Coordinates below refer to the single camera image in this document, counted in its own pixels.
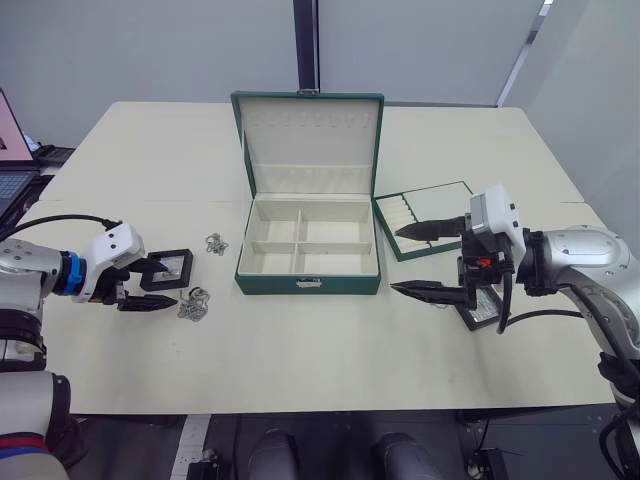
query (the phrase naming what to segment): laptop keyboard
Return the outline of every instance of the laptop keyboard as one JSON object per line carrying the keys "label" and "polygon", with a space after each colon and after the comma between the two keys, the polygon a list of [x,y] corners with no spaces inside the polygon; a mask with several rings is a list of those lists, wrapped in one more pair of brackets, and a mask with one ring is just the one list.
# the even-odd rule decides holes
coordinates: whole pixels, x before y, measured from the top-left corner
{"label": "laptop keyboard", "polygon": [[0,174],[0,200],[13,198],[28,178],[28,173],[12,175]]}

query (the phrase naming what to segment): floor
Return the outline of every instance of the floor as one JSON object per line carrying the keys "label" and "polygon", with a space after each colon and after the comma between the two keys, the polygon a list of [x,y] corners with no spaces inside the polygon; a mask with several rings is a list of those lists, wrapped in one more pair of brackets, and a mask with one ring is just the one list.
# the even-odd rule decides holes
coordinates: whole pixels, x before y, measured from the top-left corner
{"label": "floor", "polygon": [[[600,455],[597,433],[615,406],[588,405],[494,419],[485,447],[504,452],[512,480],[613,479]],[[387,432],[405,432],[423,443],[446,480],[468,479],[462,450],[473,450],[484,421],[464,424],[460,412],[331,412],[213,416],[205,447],[213,448],[230,475],[235,445],[238,478],[246,479],[249,454],[270,428],[296,438],[304,480],[370,480],[371,447]],[[114,418],[83,422],[89,454],[71,480],[169,479],[183,418],[149,425]]]}

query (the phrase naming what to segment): robotic arm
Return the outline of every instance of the robotic arm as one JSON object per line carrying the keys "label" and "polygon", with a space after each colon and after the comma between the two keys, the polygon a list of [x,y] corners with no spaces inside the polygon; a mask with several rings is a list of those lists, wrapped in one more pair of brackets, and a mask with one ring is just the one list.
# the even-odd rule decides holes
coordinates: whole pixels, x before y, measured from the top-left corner
{"label": "robotic arm", "polygon": [[113,224],[84,255],[9,238],[0,243],[0,477],[66,479],[49,452],[66,450],[74,420],[67,379],[44,371],[42,309],[49,294],[78,303],[117,304],[150,311],[176,304],[163,295],[130,296],[130,272],[166,267],[144,258],[142,238],[128,224]]}
{"label": "robotic arm", "polygon": [[[616,402],[623,409],[601,434],[603,454],[619,478],[640,478],[640,263],[620,236],[587,225],[531,232],[522,228],[518,211],[501,186],[474,196],[471,212],[464,216],[407,225],[396,235],[414,240],[461,236],[459,287],[421,280],[391,287],[428,303],[475,309],[476,289],[502,282],[498,333],[509,325],[514,280],[522,283],[530,296],[558,291],[567,295],[602,349],[600,373],[611,382]],[[607,449],[607,437],[613,431],[619,456],[628,467],[624,473]]]}

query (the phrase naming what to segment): white table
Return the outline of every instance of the white table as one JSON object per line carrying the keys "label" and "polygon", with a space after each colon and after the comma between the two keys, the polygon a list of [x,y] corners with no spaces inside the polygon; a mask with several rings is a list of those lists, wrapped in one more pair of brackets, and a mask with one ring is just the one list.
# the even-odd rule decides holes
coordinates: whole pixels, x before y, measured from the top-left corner
{"label": "white table", "polygon": [[[144,113],[154,108],[167,116],[159,119],[159,114],[153,115],[146,121]],[[393,113],[385,116],[384,128],[389,118],[393,121],[393,117],[402,117],[402,109],[387,109],[385,115],[389,110]],[[425,118],[420,120],[425,126],[429,123],[426,117],[437,117],[437,109],[418,110],[425,110]],[[407,115],[414,116],[415,111],[408,109]],[[459,125],[466,118],[465,111],[478,115],[478,110],[443,110],[445,117],[461,117],[451,125]],[[114,112],[119,123],[109,120]],[[494,116],[498,111],[484,112]],[[212,294],[209,314],[199,323],[178,319],[175,307],[152,313],[121,313],[113,307],[72,304],[68,298],[47,299],[43,334],[49,348],[49,368],[71,380],[74,412],[482,408],[611,400],[608,385],[596,369],[598,347],[582,320],[537,318],[508,329],[503,336],[491,327],[472,333],[453,308],[440,310],[388,287],[389,282],[414,278],[455,284],[456,252],[398,263],[386,238],[379,235],[383,279],[376,296],[244,296],[233,274],[250,194],[244,168],[236,171],[228,160],[239,161],[238,151],[231,147],[231,138],[237,140],[237,133],[231,128],[232,120],[224,119],[228,115],[226,105],[117,104],[103,120],[113,135],[110,141],[105,141],[101,122],[56,177],[55,184],[45,191],[47,200],[29,211],[26,219],[65,212],[123,218],[141,233],[148,251],[191,249],[195,255],[191,284]],[[510,125],[523,119],[517,110],[507,110],[505,115]],[[476,120],[477,128],[487,124],[482,115]],[[466,121],[471,128],[474,122]],[[134,148],[128,152],[123,145],[129,145],[129,141],[121,143],[116,134],[118,129],[144,131],[141,141],[145,143],[157,133],[150,125],[160,128],[163,123],[167,124],[163,127],[166,131],[174,132],[173,141],[185,149],[191,148],[185,139],[199,138],[192,136],[194,125],[221,126],[211,135],[217,137],[221,147],[209,143],[212,150],[207,155],[214,164],[214,159],[219,165],[226,161],[224,170],[229,175],[224,179],[204,178],[205,174],[221,171],[208,169],[204,155],[185,156],[180,169],[167,163],[166,156],[161,160],[154,157],[154,149]],[[531,127],[526,130],[528,140],[522,140],[523,145],[537,145],[541,155],[548,152]],[[461,131],[459,136],[464,138],[465,134]],[[123,135],[131,140],[130,146],[136,143],[133,137]],[[449,136],[458,135],[450,132]],[[417,153],[412,157],[412,149],[403,145],[394,154],[389,139],[384,134],[378,187],[411,188],[417,180],[406,171],[410,170],[409,162],[414,162],[411,168],[415,169]],[[155,173],[149,181],[138,180],[141,188],[135,191],[131,190],[132,178],[124,178],[118,186],[117,171],[105,168],[104,158],[98,155],[98,140],[105,142],[107,151],[121,149],[121,155],[131,162],[130,172],[142,172],[157,160]],[[429,147],[416,142],[419,149]],[[442,153],[447,142],[438,145]],[[419,186],[444,183],[457,174],[460,176],[456,180],[480,189],[489,181],[489,174],[483,172],[502,172],[505,183],[508,179],[518,185],[514,189],[507,183],[527,225],[552,229],[576,223],[600,224],[591,208],[580,203],[581,197],[552,157],[541,163],[541,173],[527,174],[529,181],[518,180],[521,175],[513,173],[511,160],[498,153],[503,147],[503,143],[495,145],[492,158],[501,160],[494,160],[493,166],[466,158],[433,162],[435,153],[425,151],[425,165],[419,168],[433,171],[433,175]],[[225,149],[228,156],[222,155]],[[195,155],[196,150],[189,151]],[[457,146],[454,150],[463,149]],[[489,156],[489,147],[485,150],[483,158]],[[389,168],[388,163],[396,168]],[[189,177],[189,188],[169,188],[176,179],[187,178],[185,171],[200,174]],[[93,172],[92,176],[82,180],[88,172]],[[403,175],[414,183],[400,187],[397,178]],[[537,175],[550,176],[547,183],[551,193],[544,198],[530,185]],[[72,184],[81,190],[65,190]],[[206,189],[207,184],[215,188]],[[82,197],[82,189],[94,194]],[[21,237],[81,252],[98,231],[99,226],[91,223],[58,222],[28,230]],[[221,232],[231,244],[223,257],[205,252],[204,238],[214,231]],[[135,278],[128,284],[132,294],[140,293],[137,282]],[[511,310],[518,314],[552,307],[571,305],[559,295],[528,298],[518,287]]]}

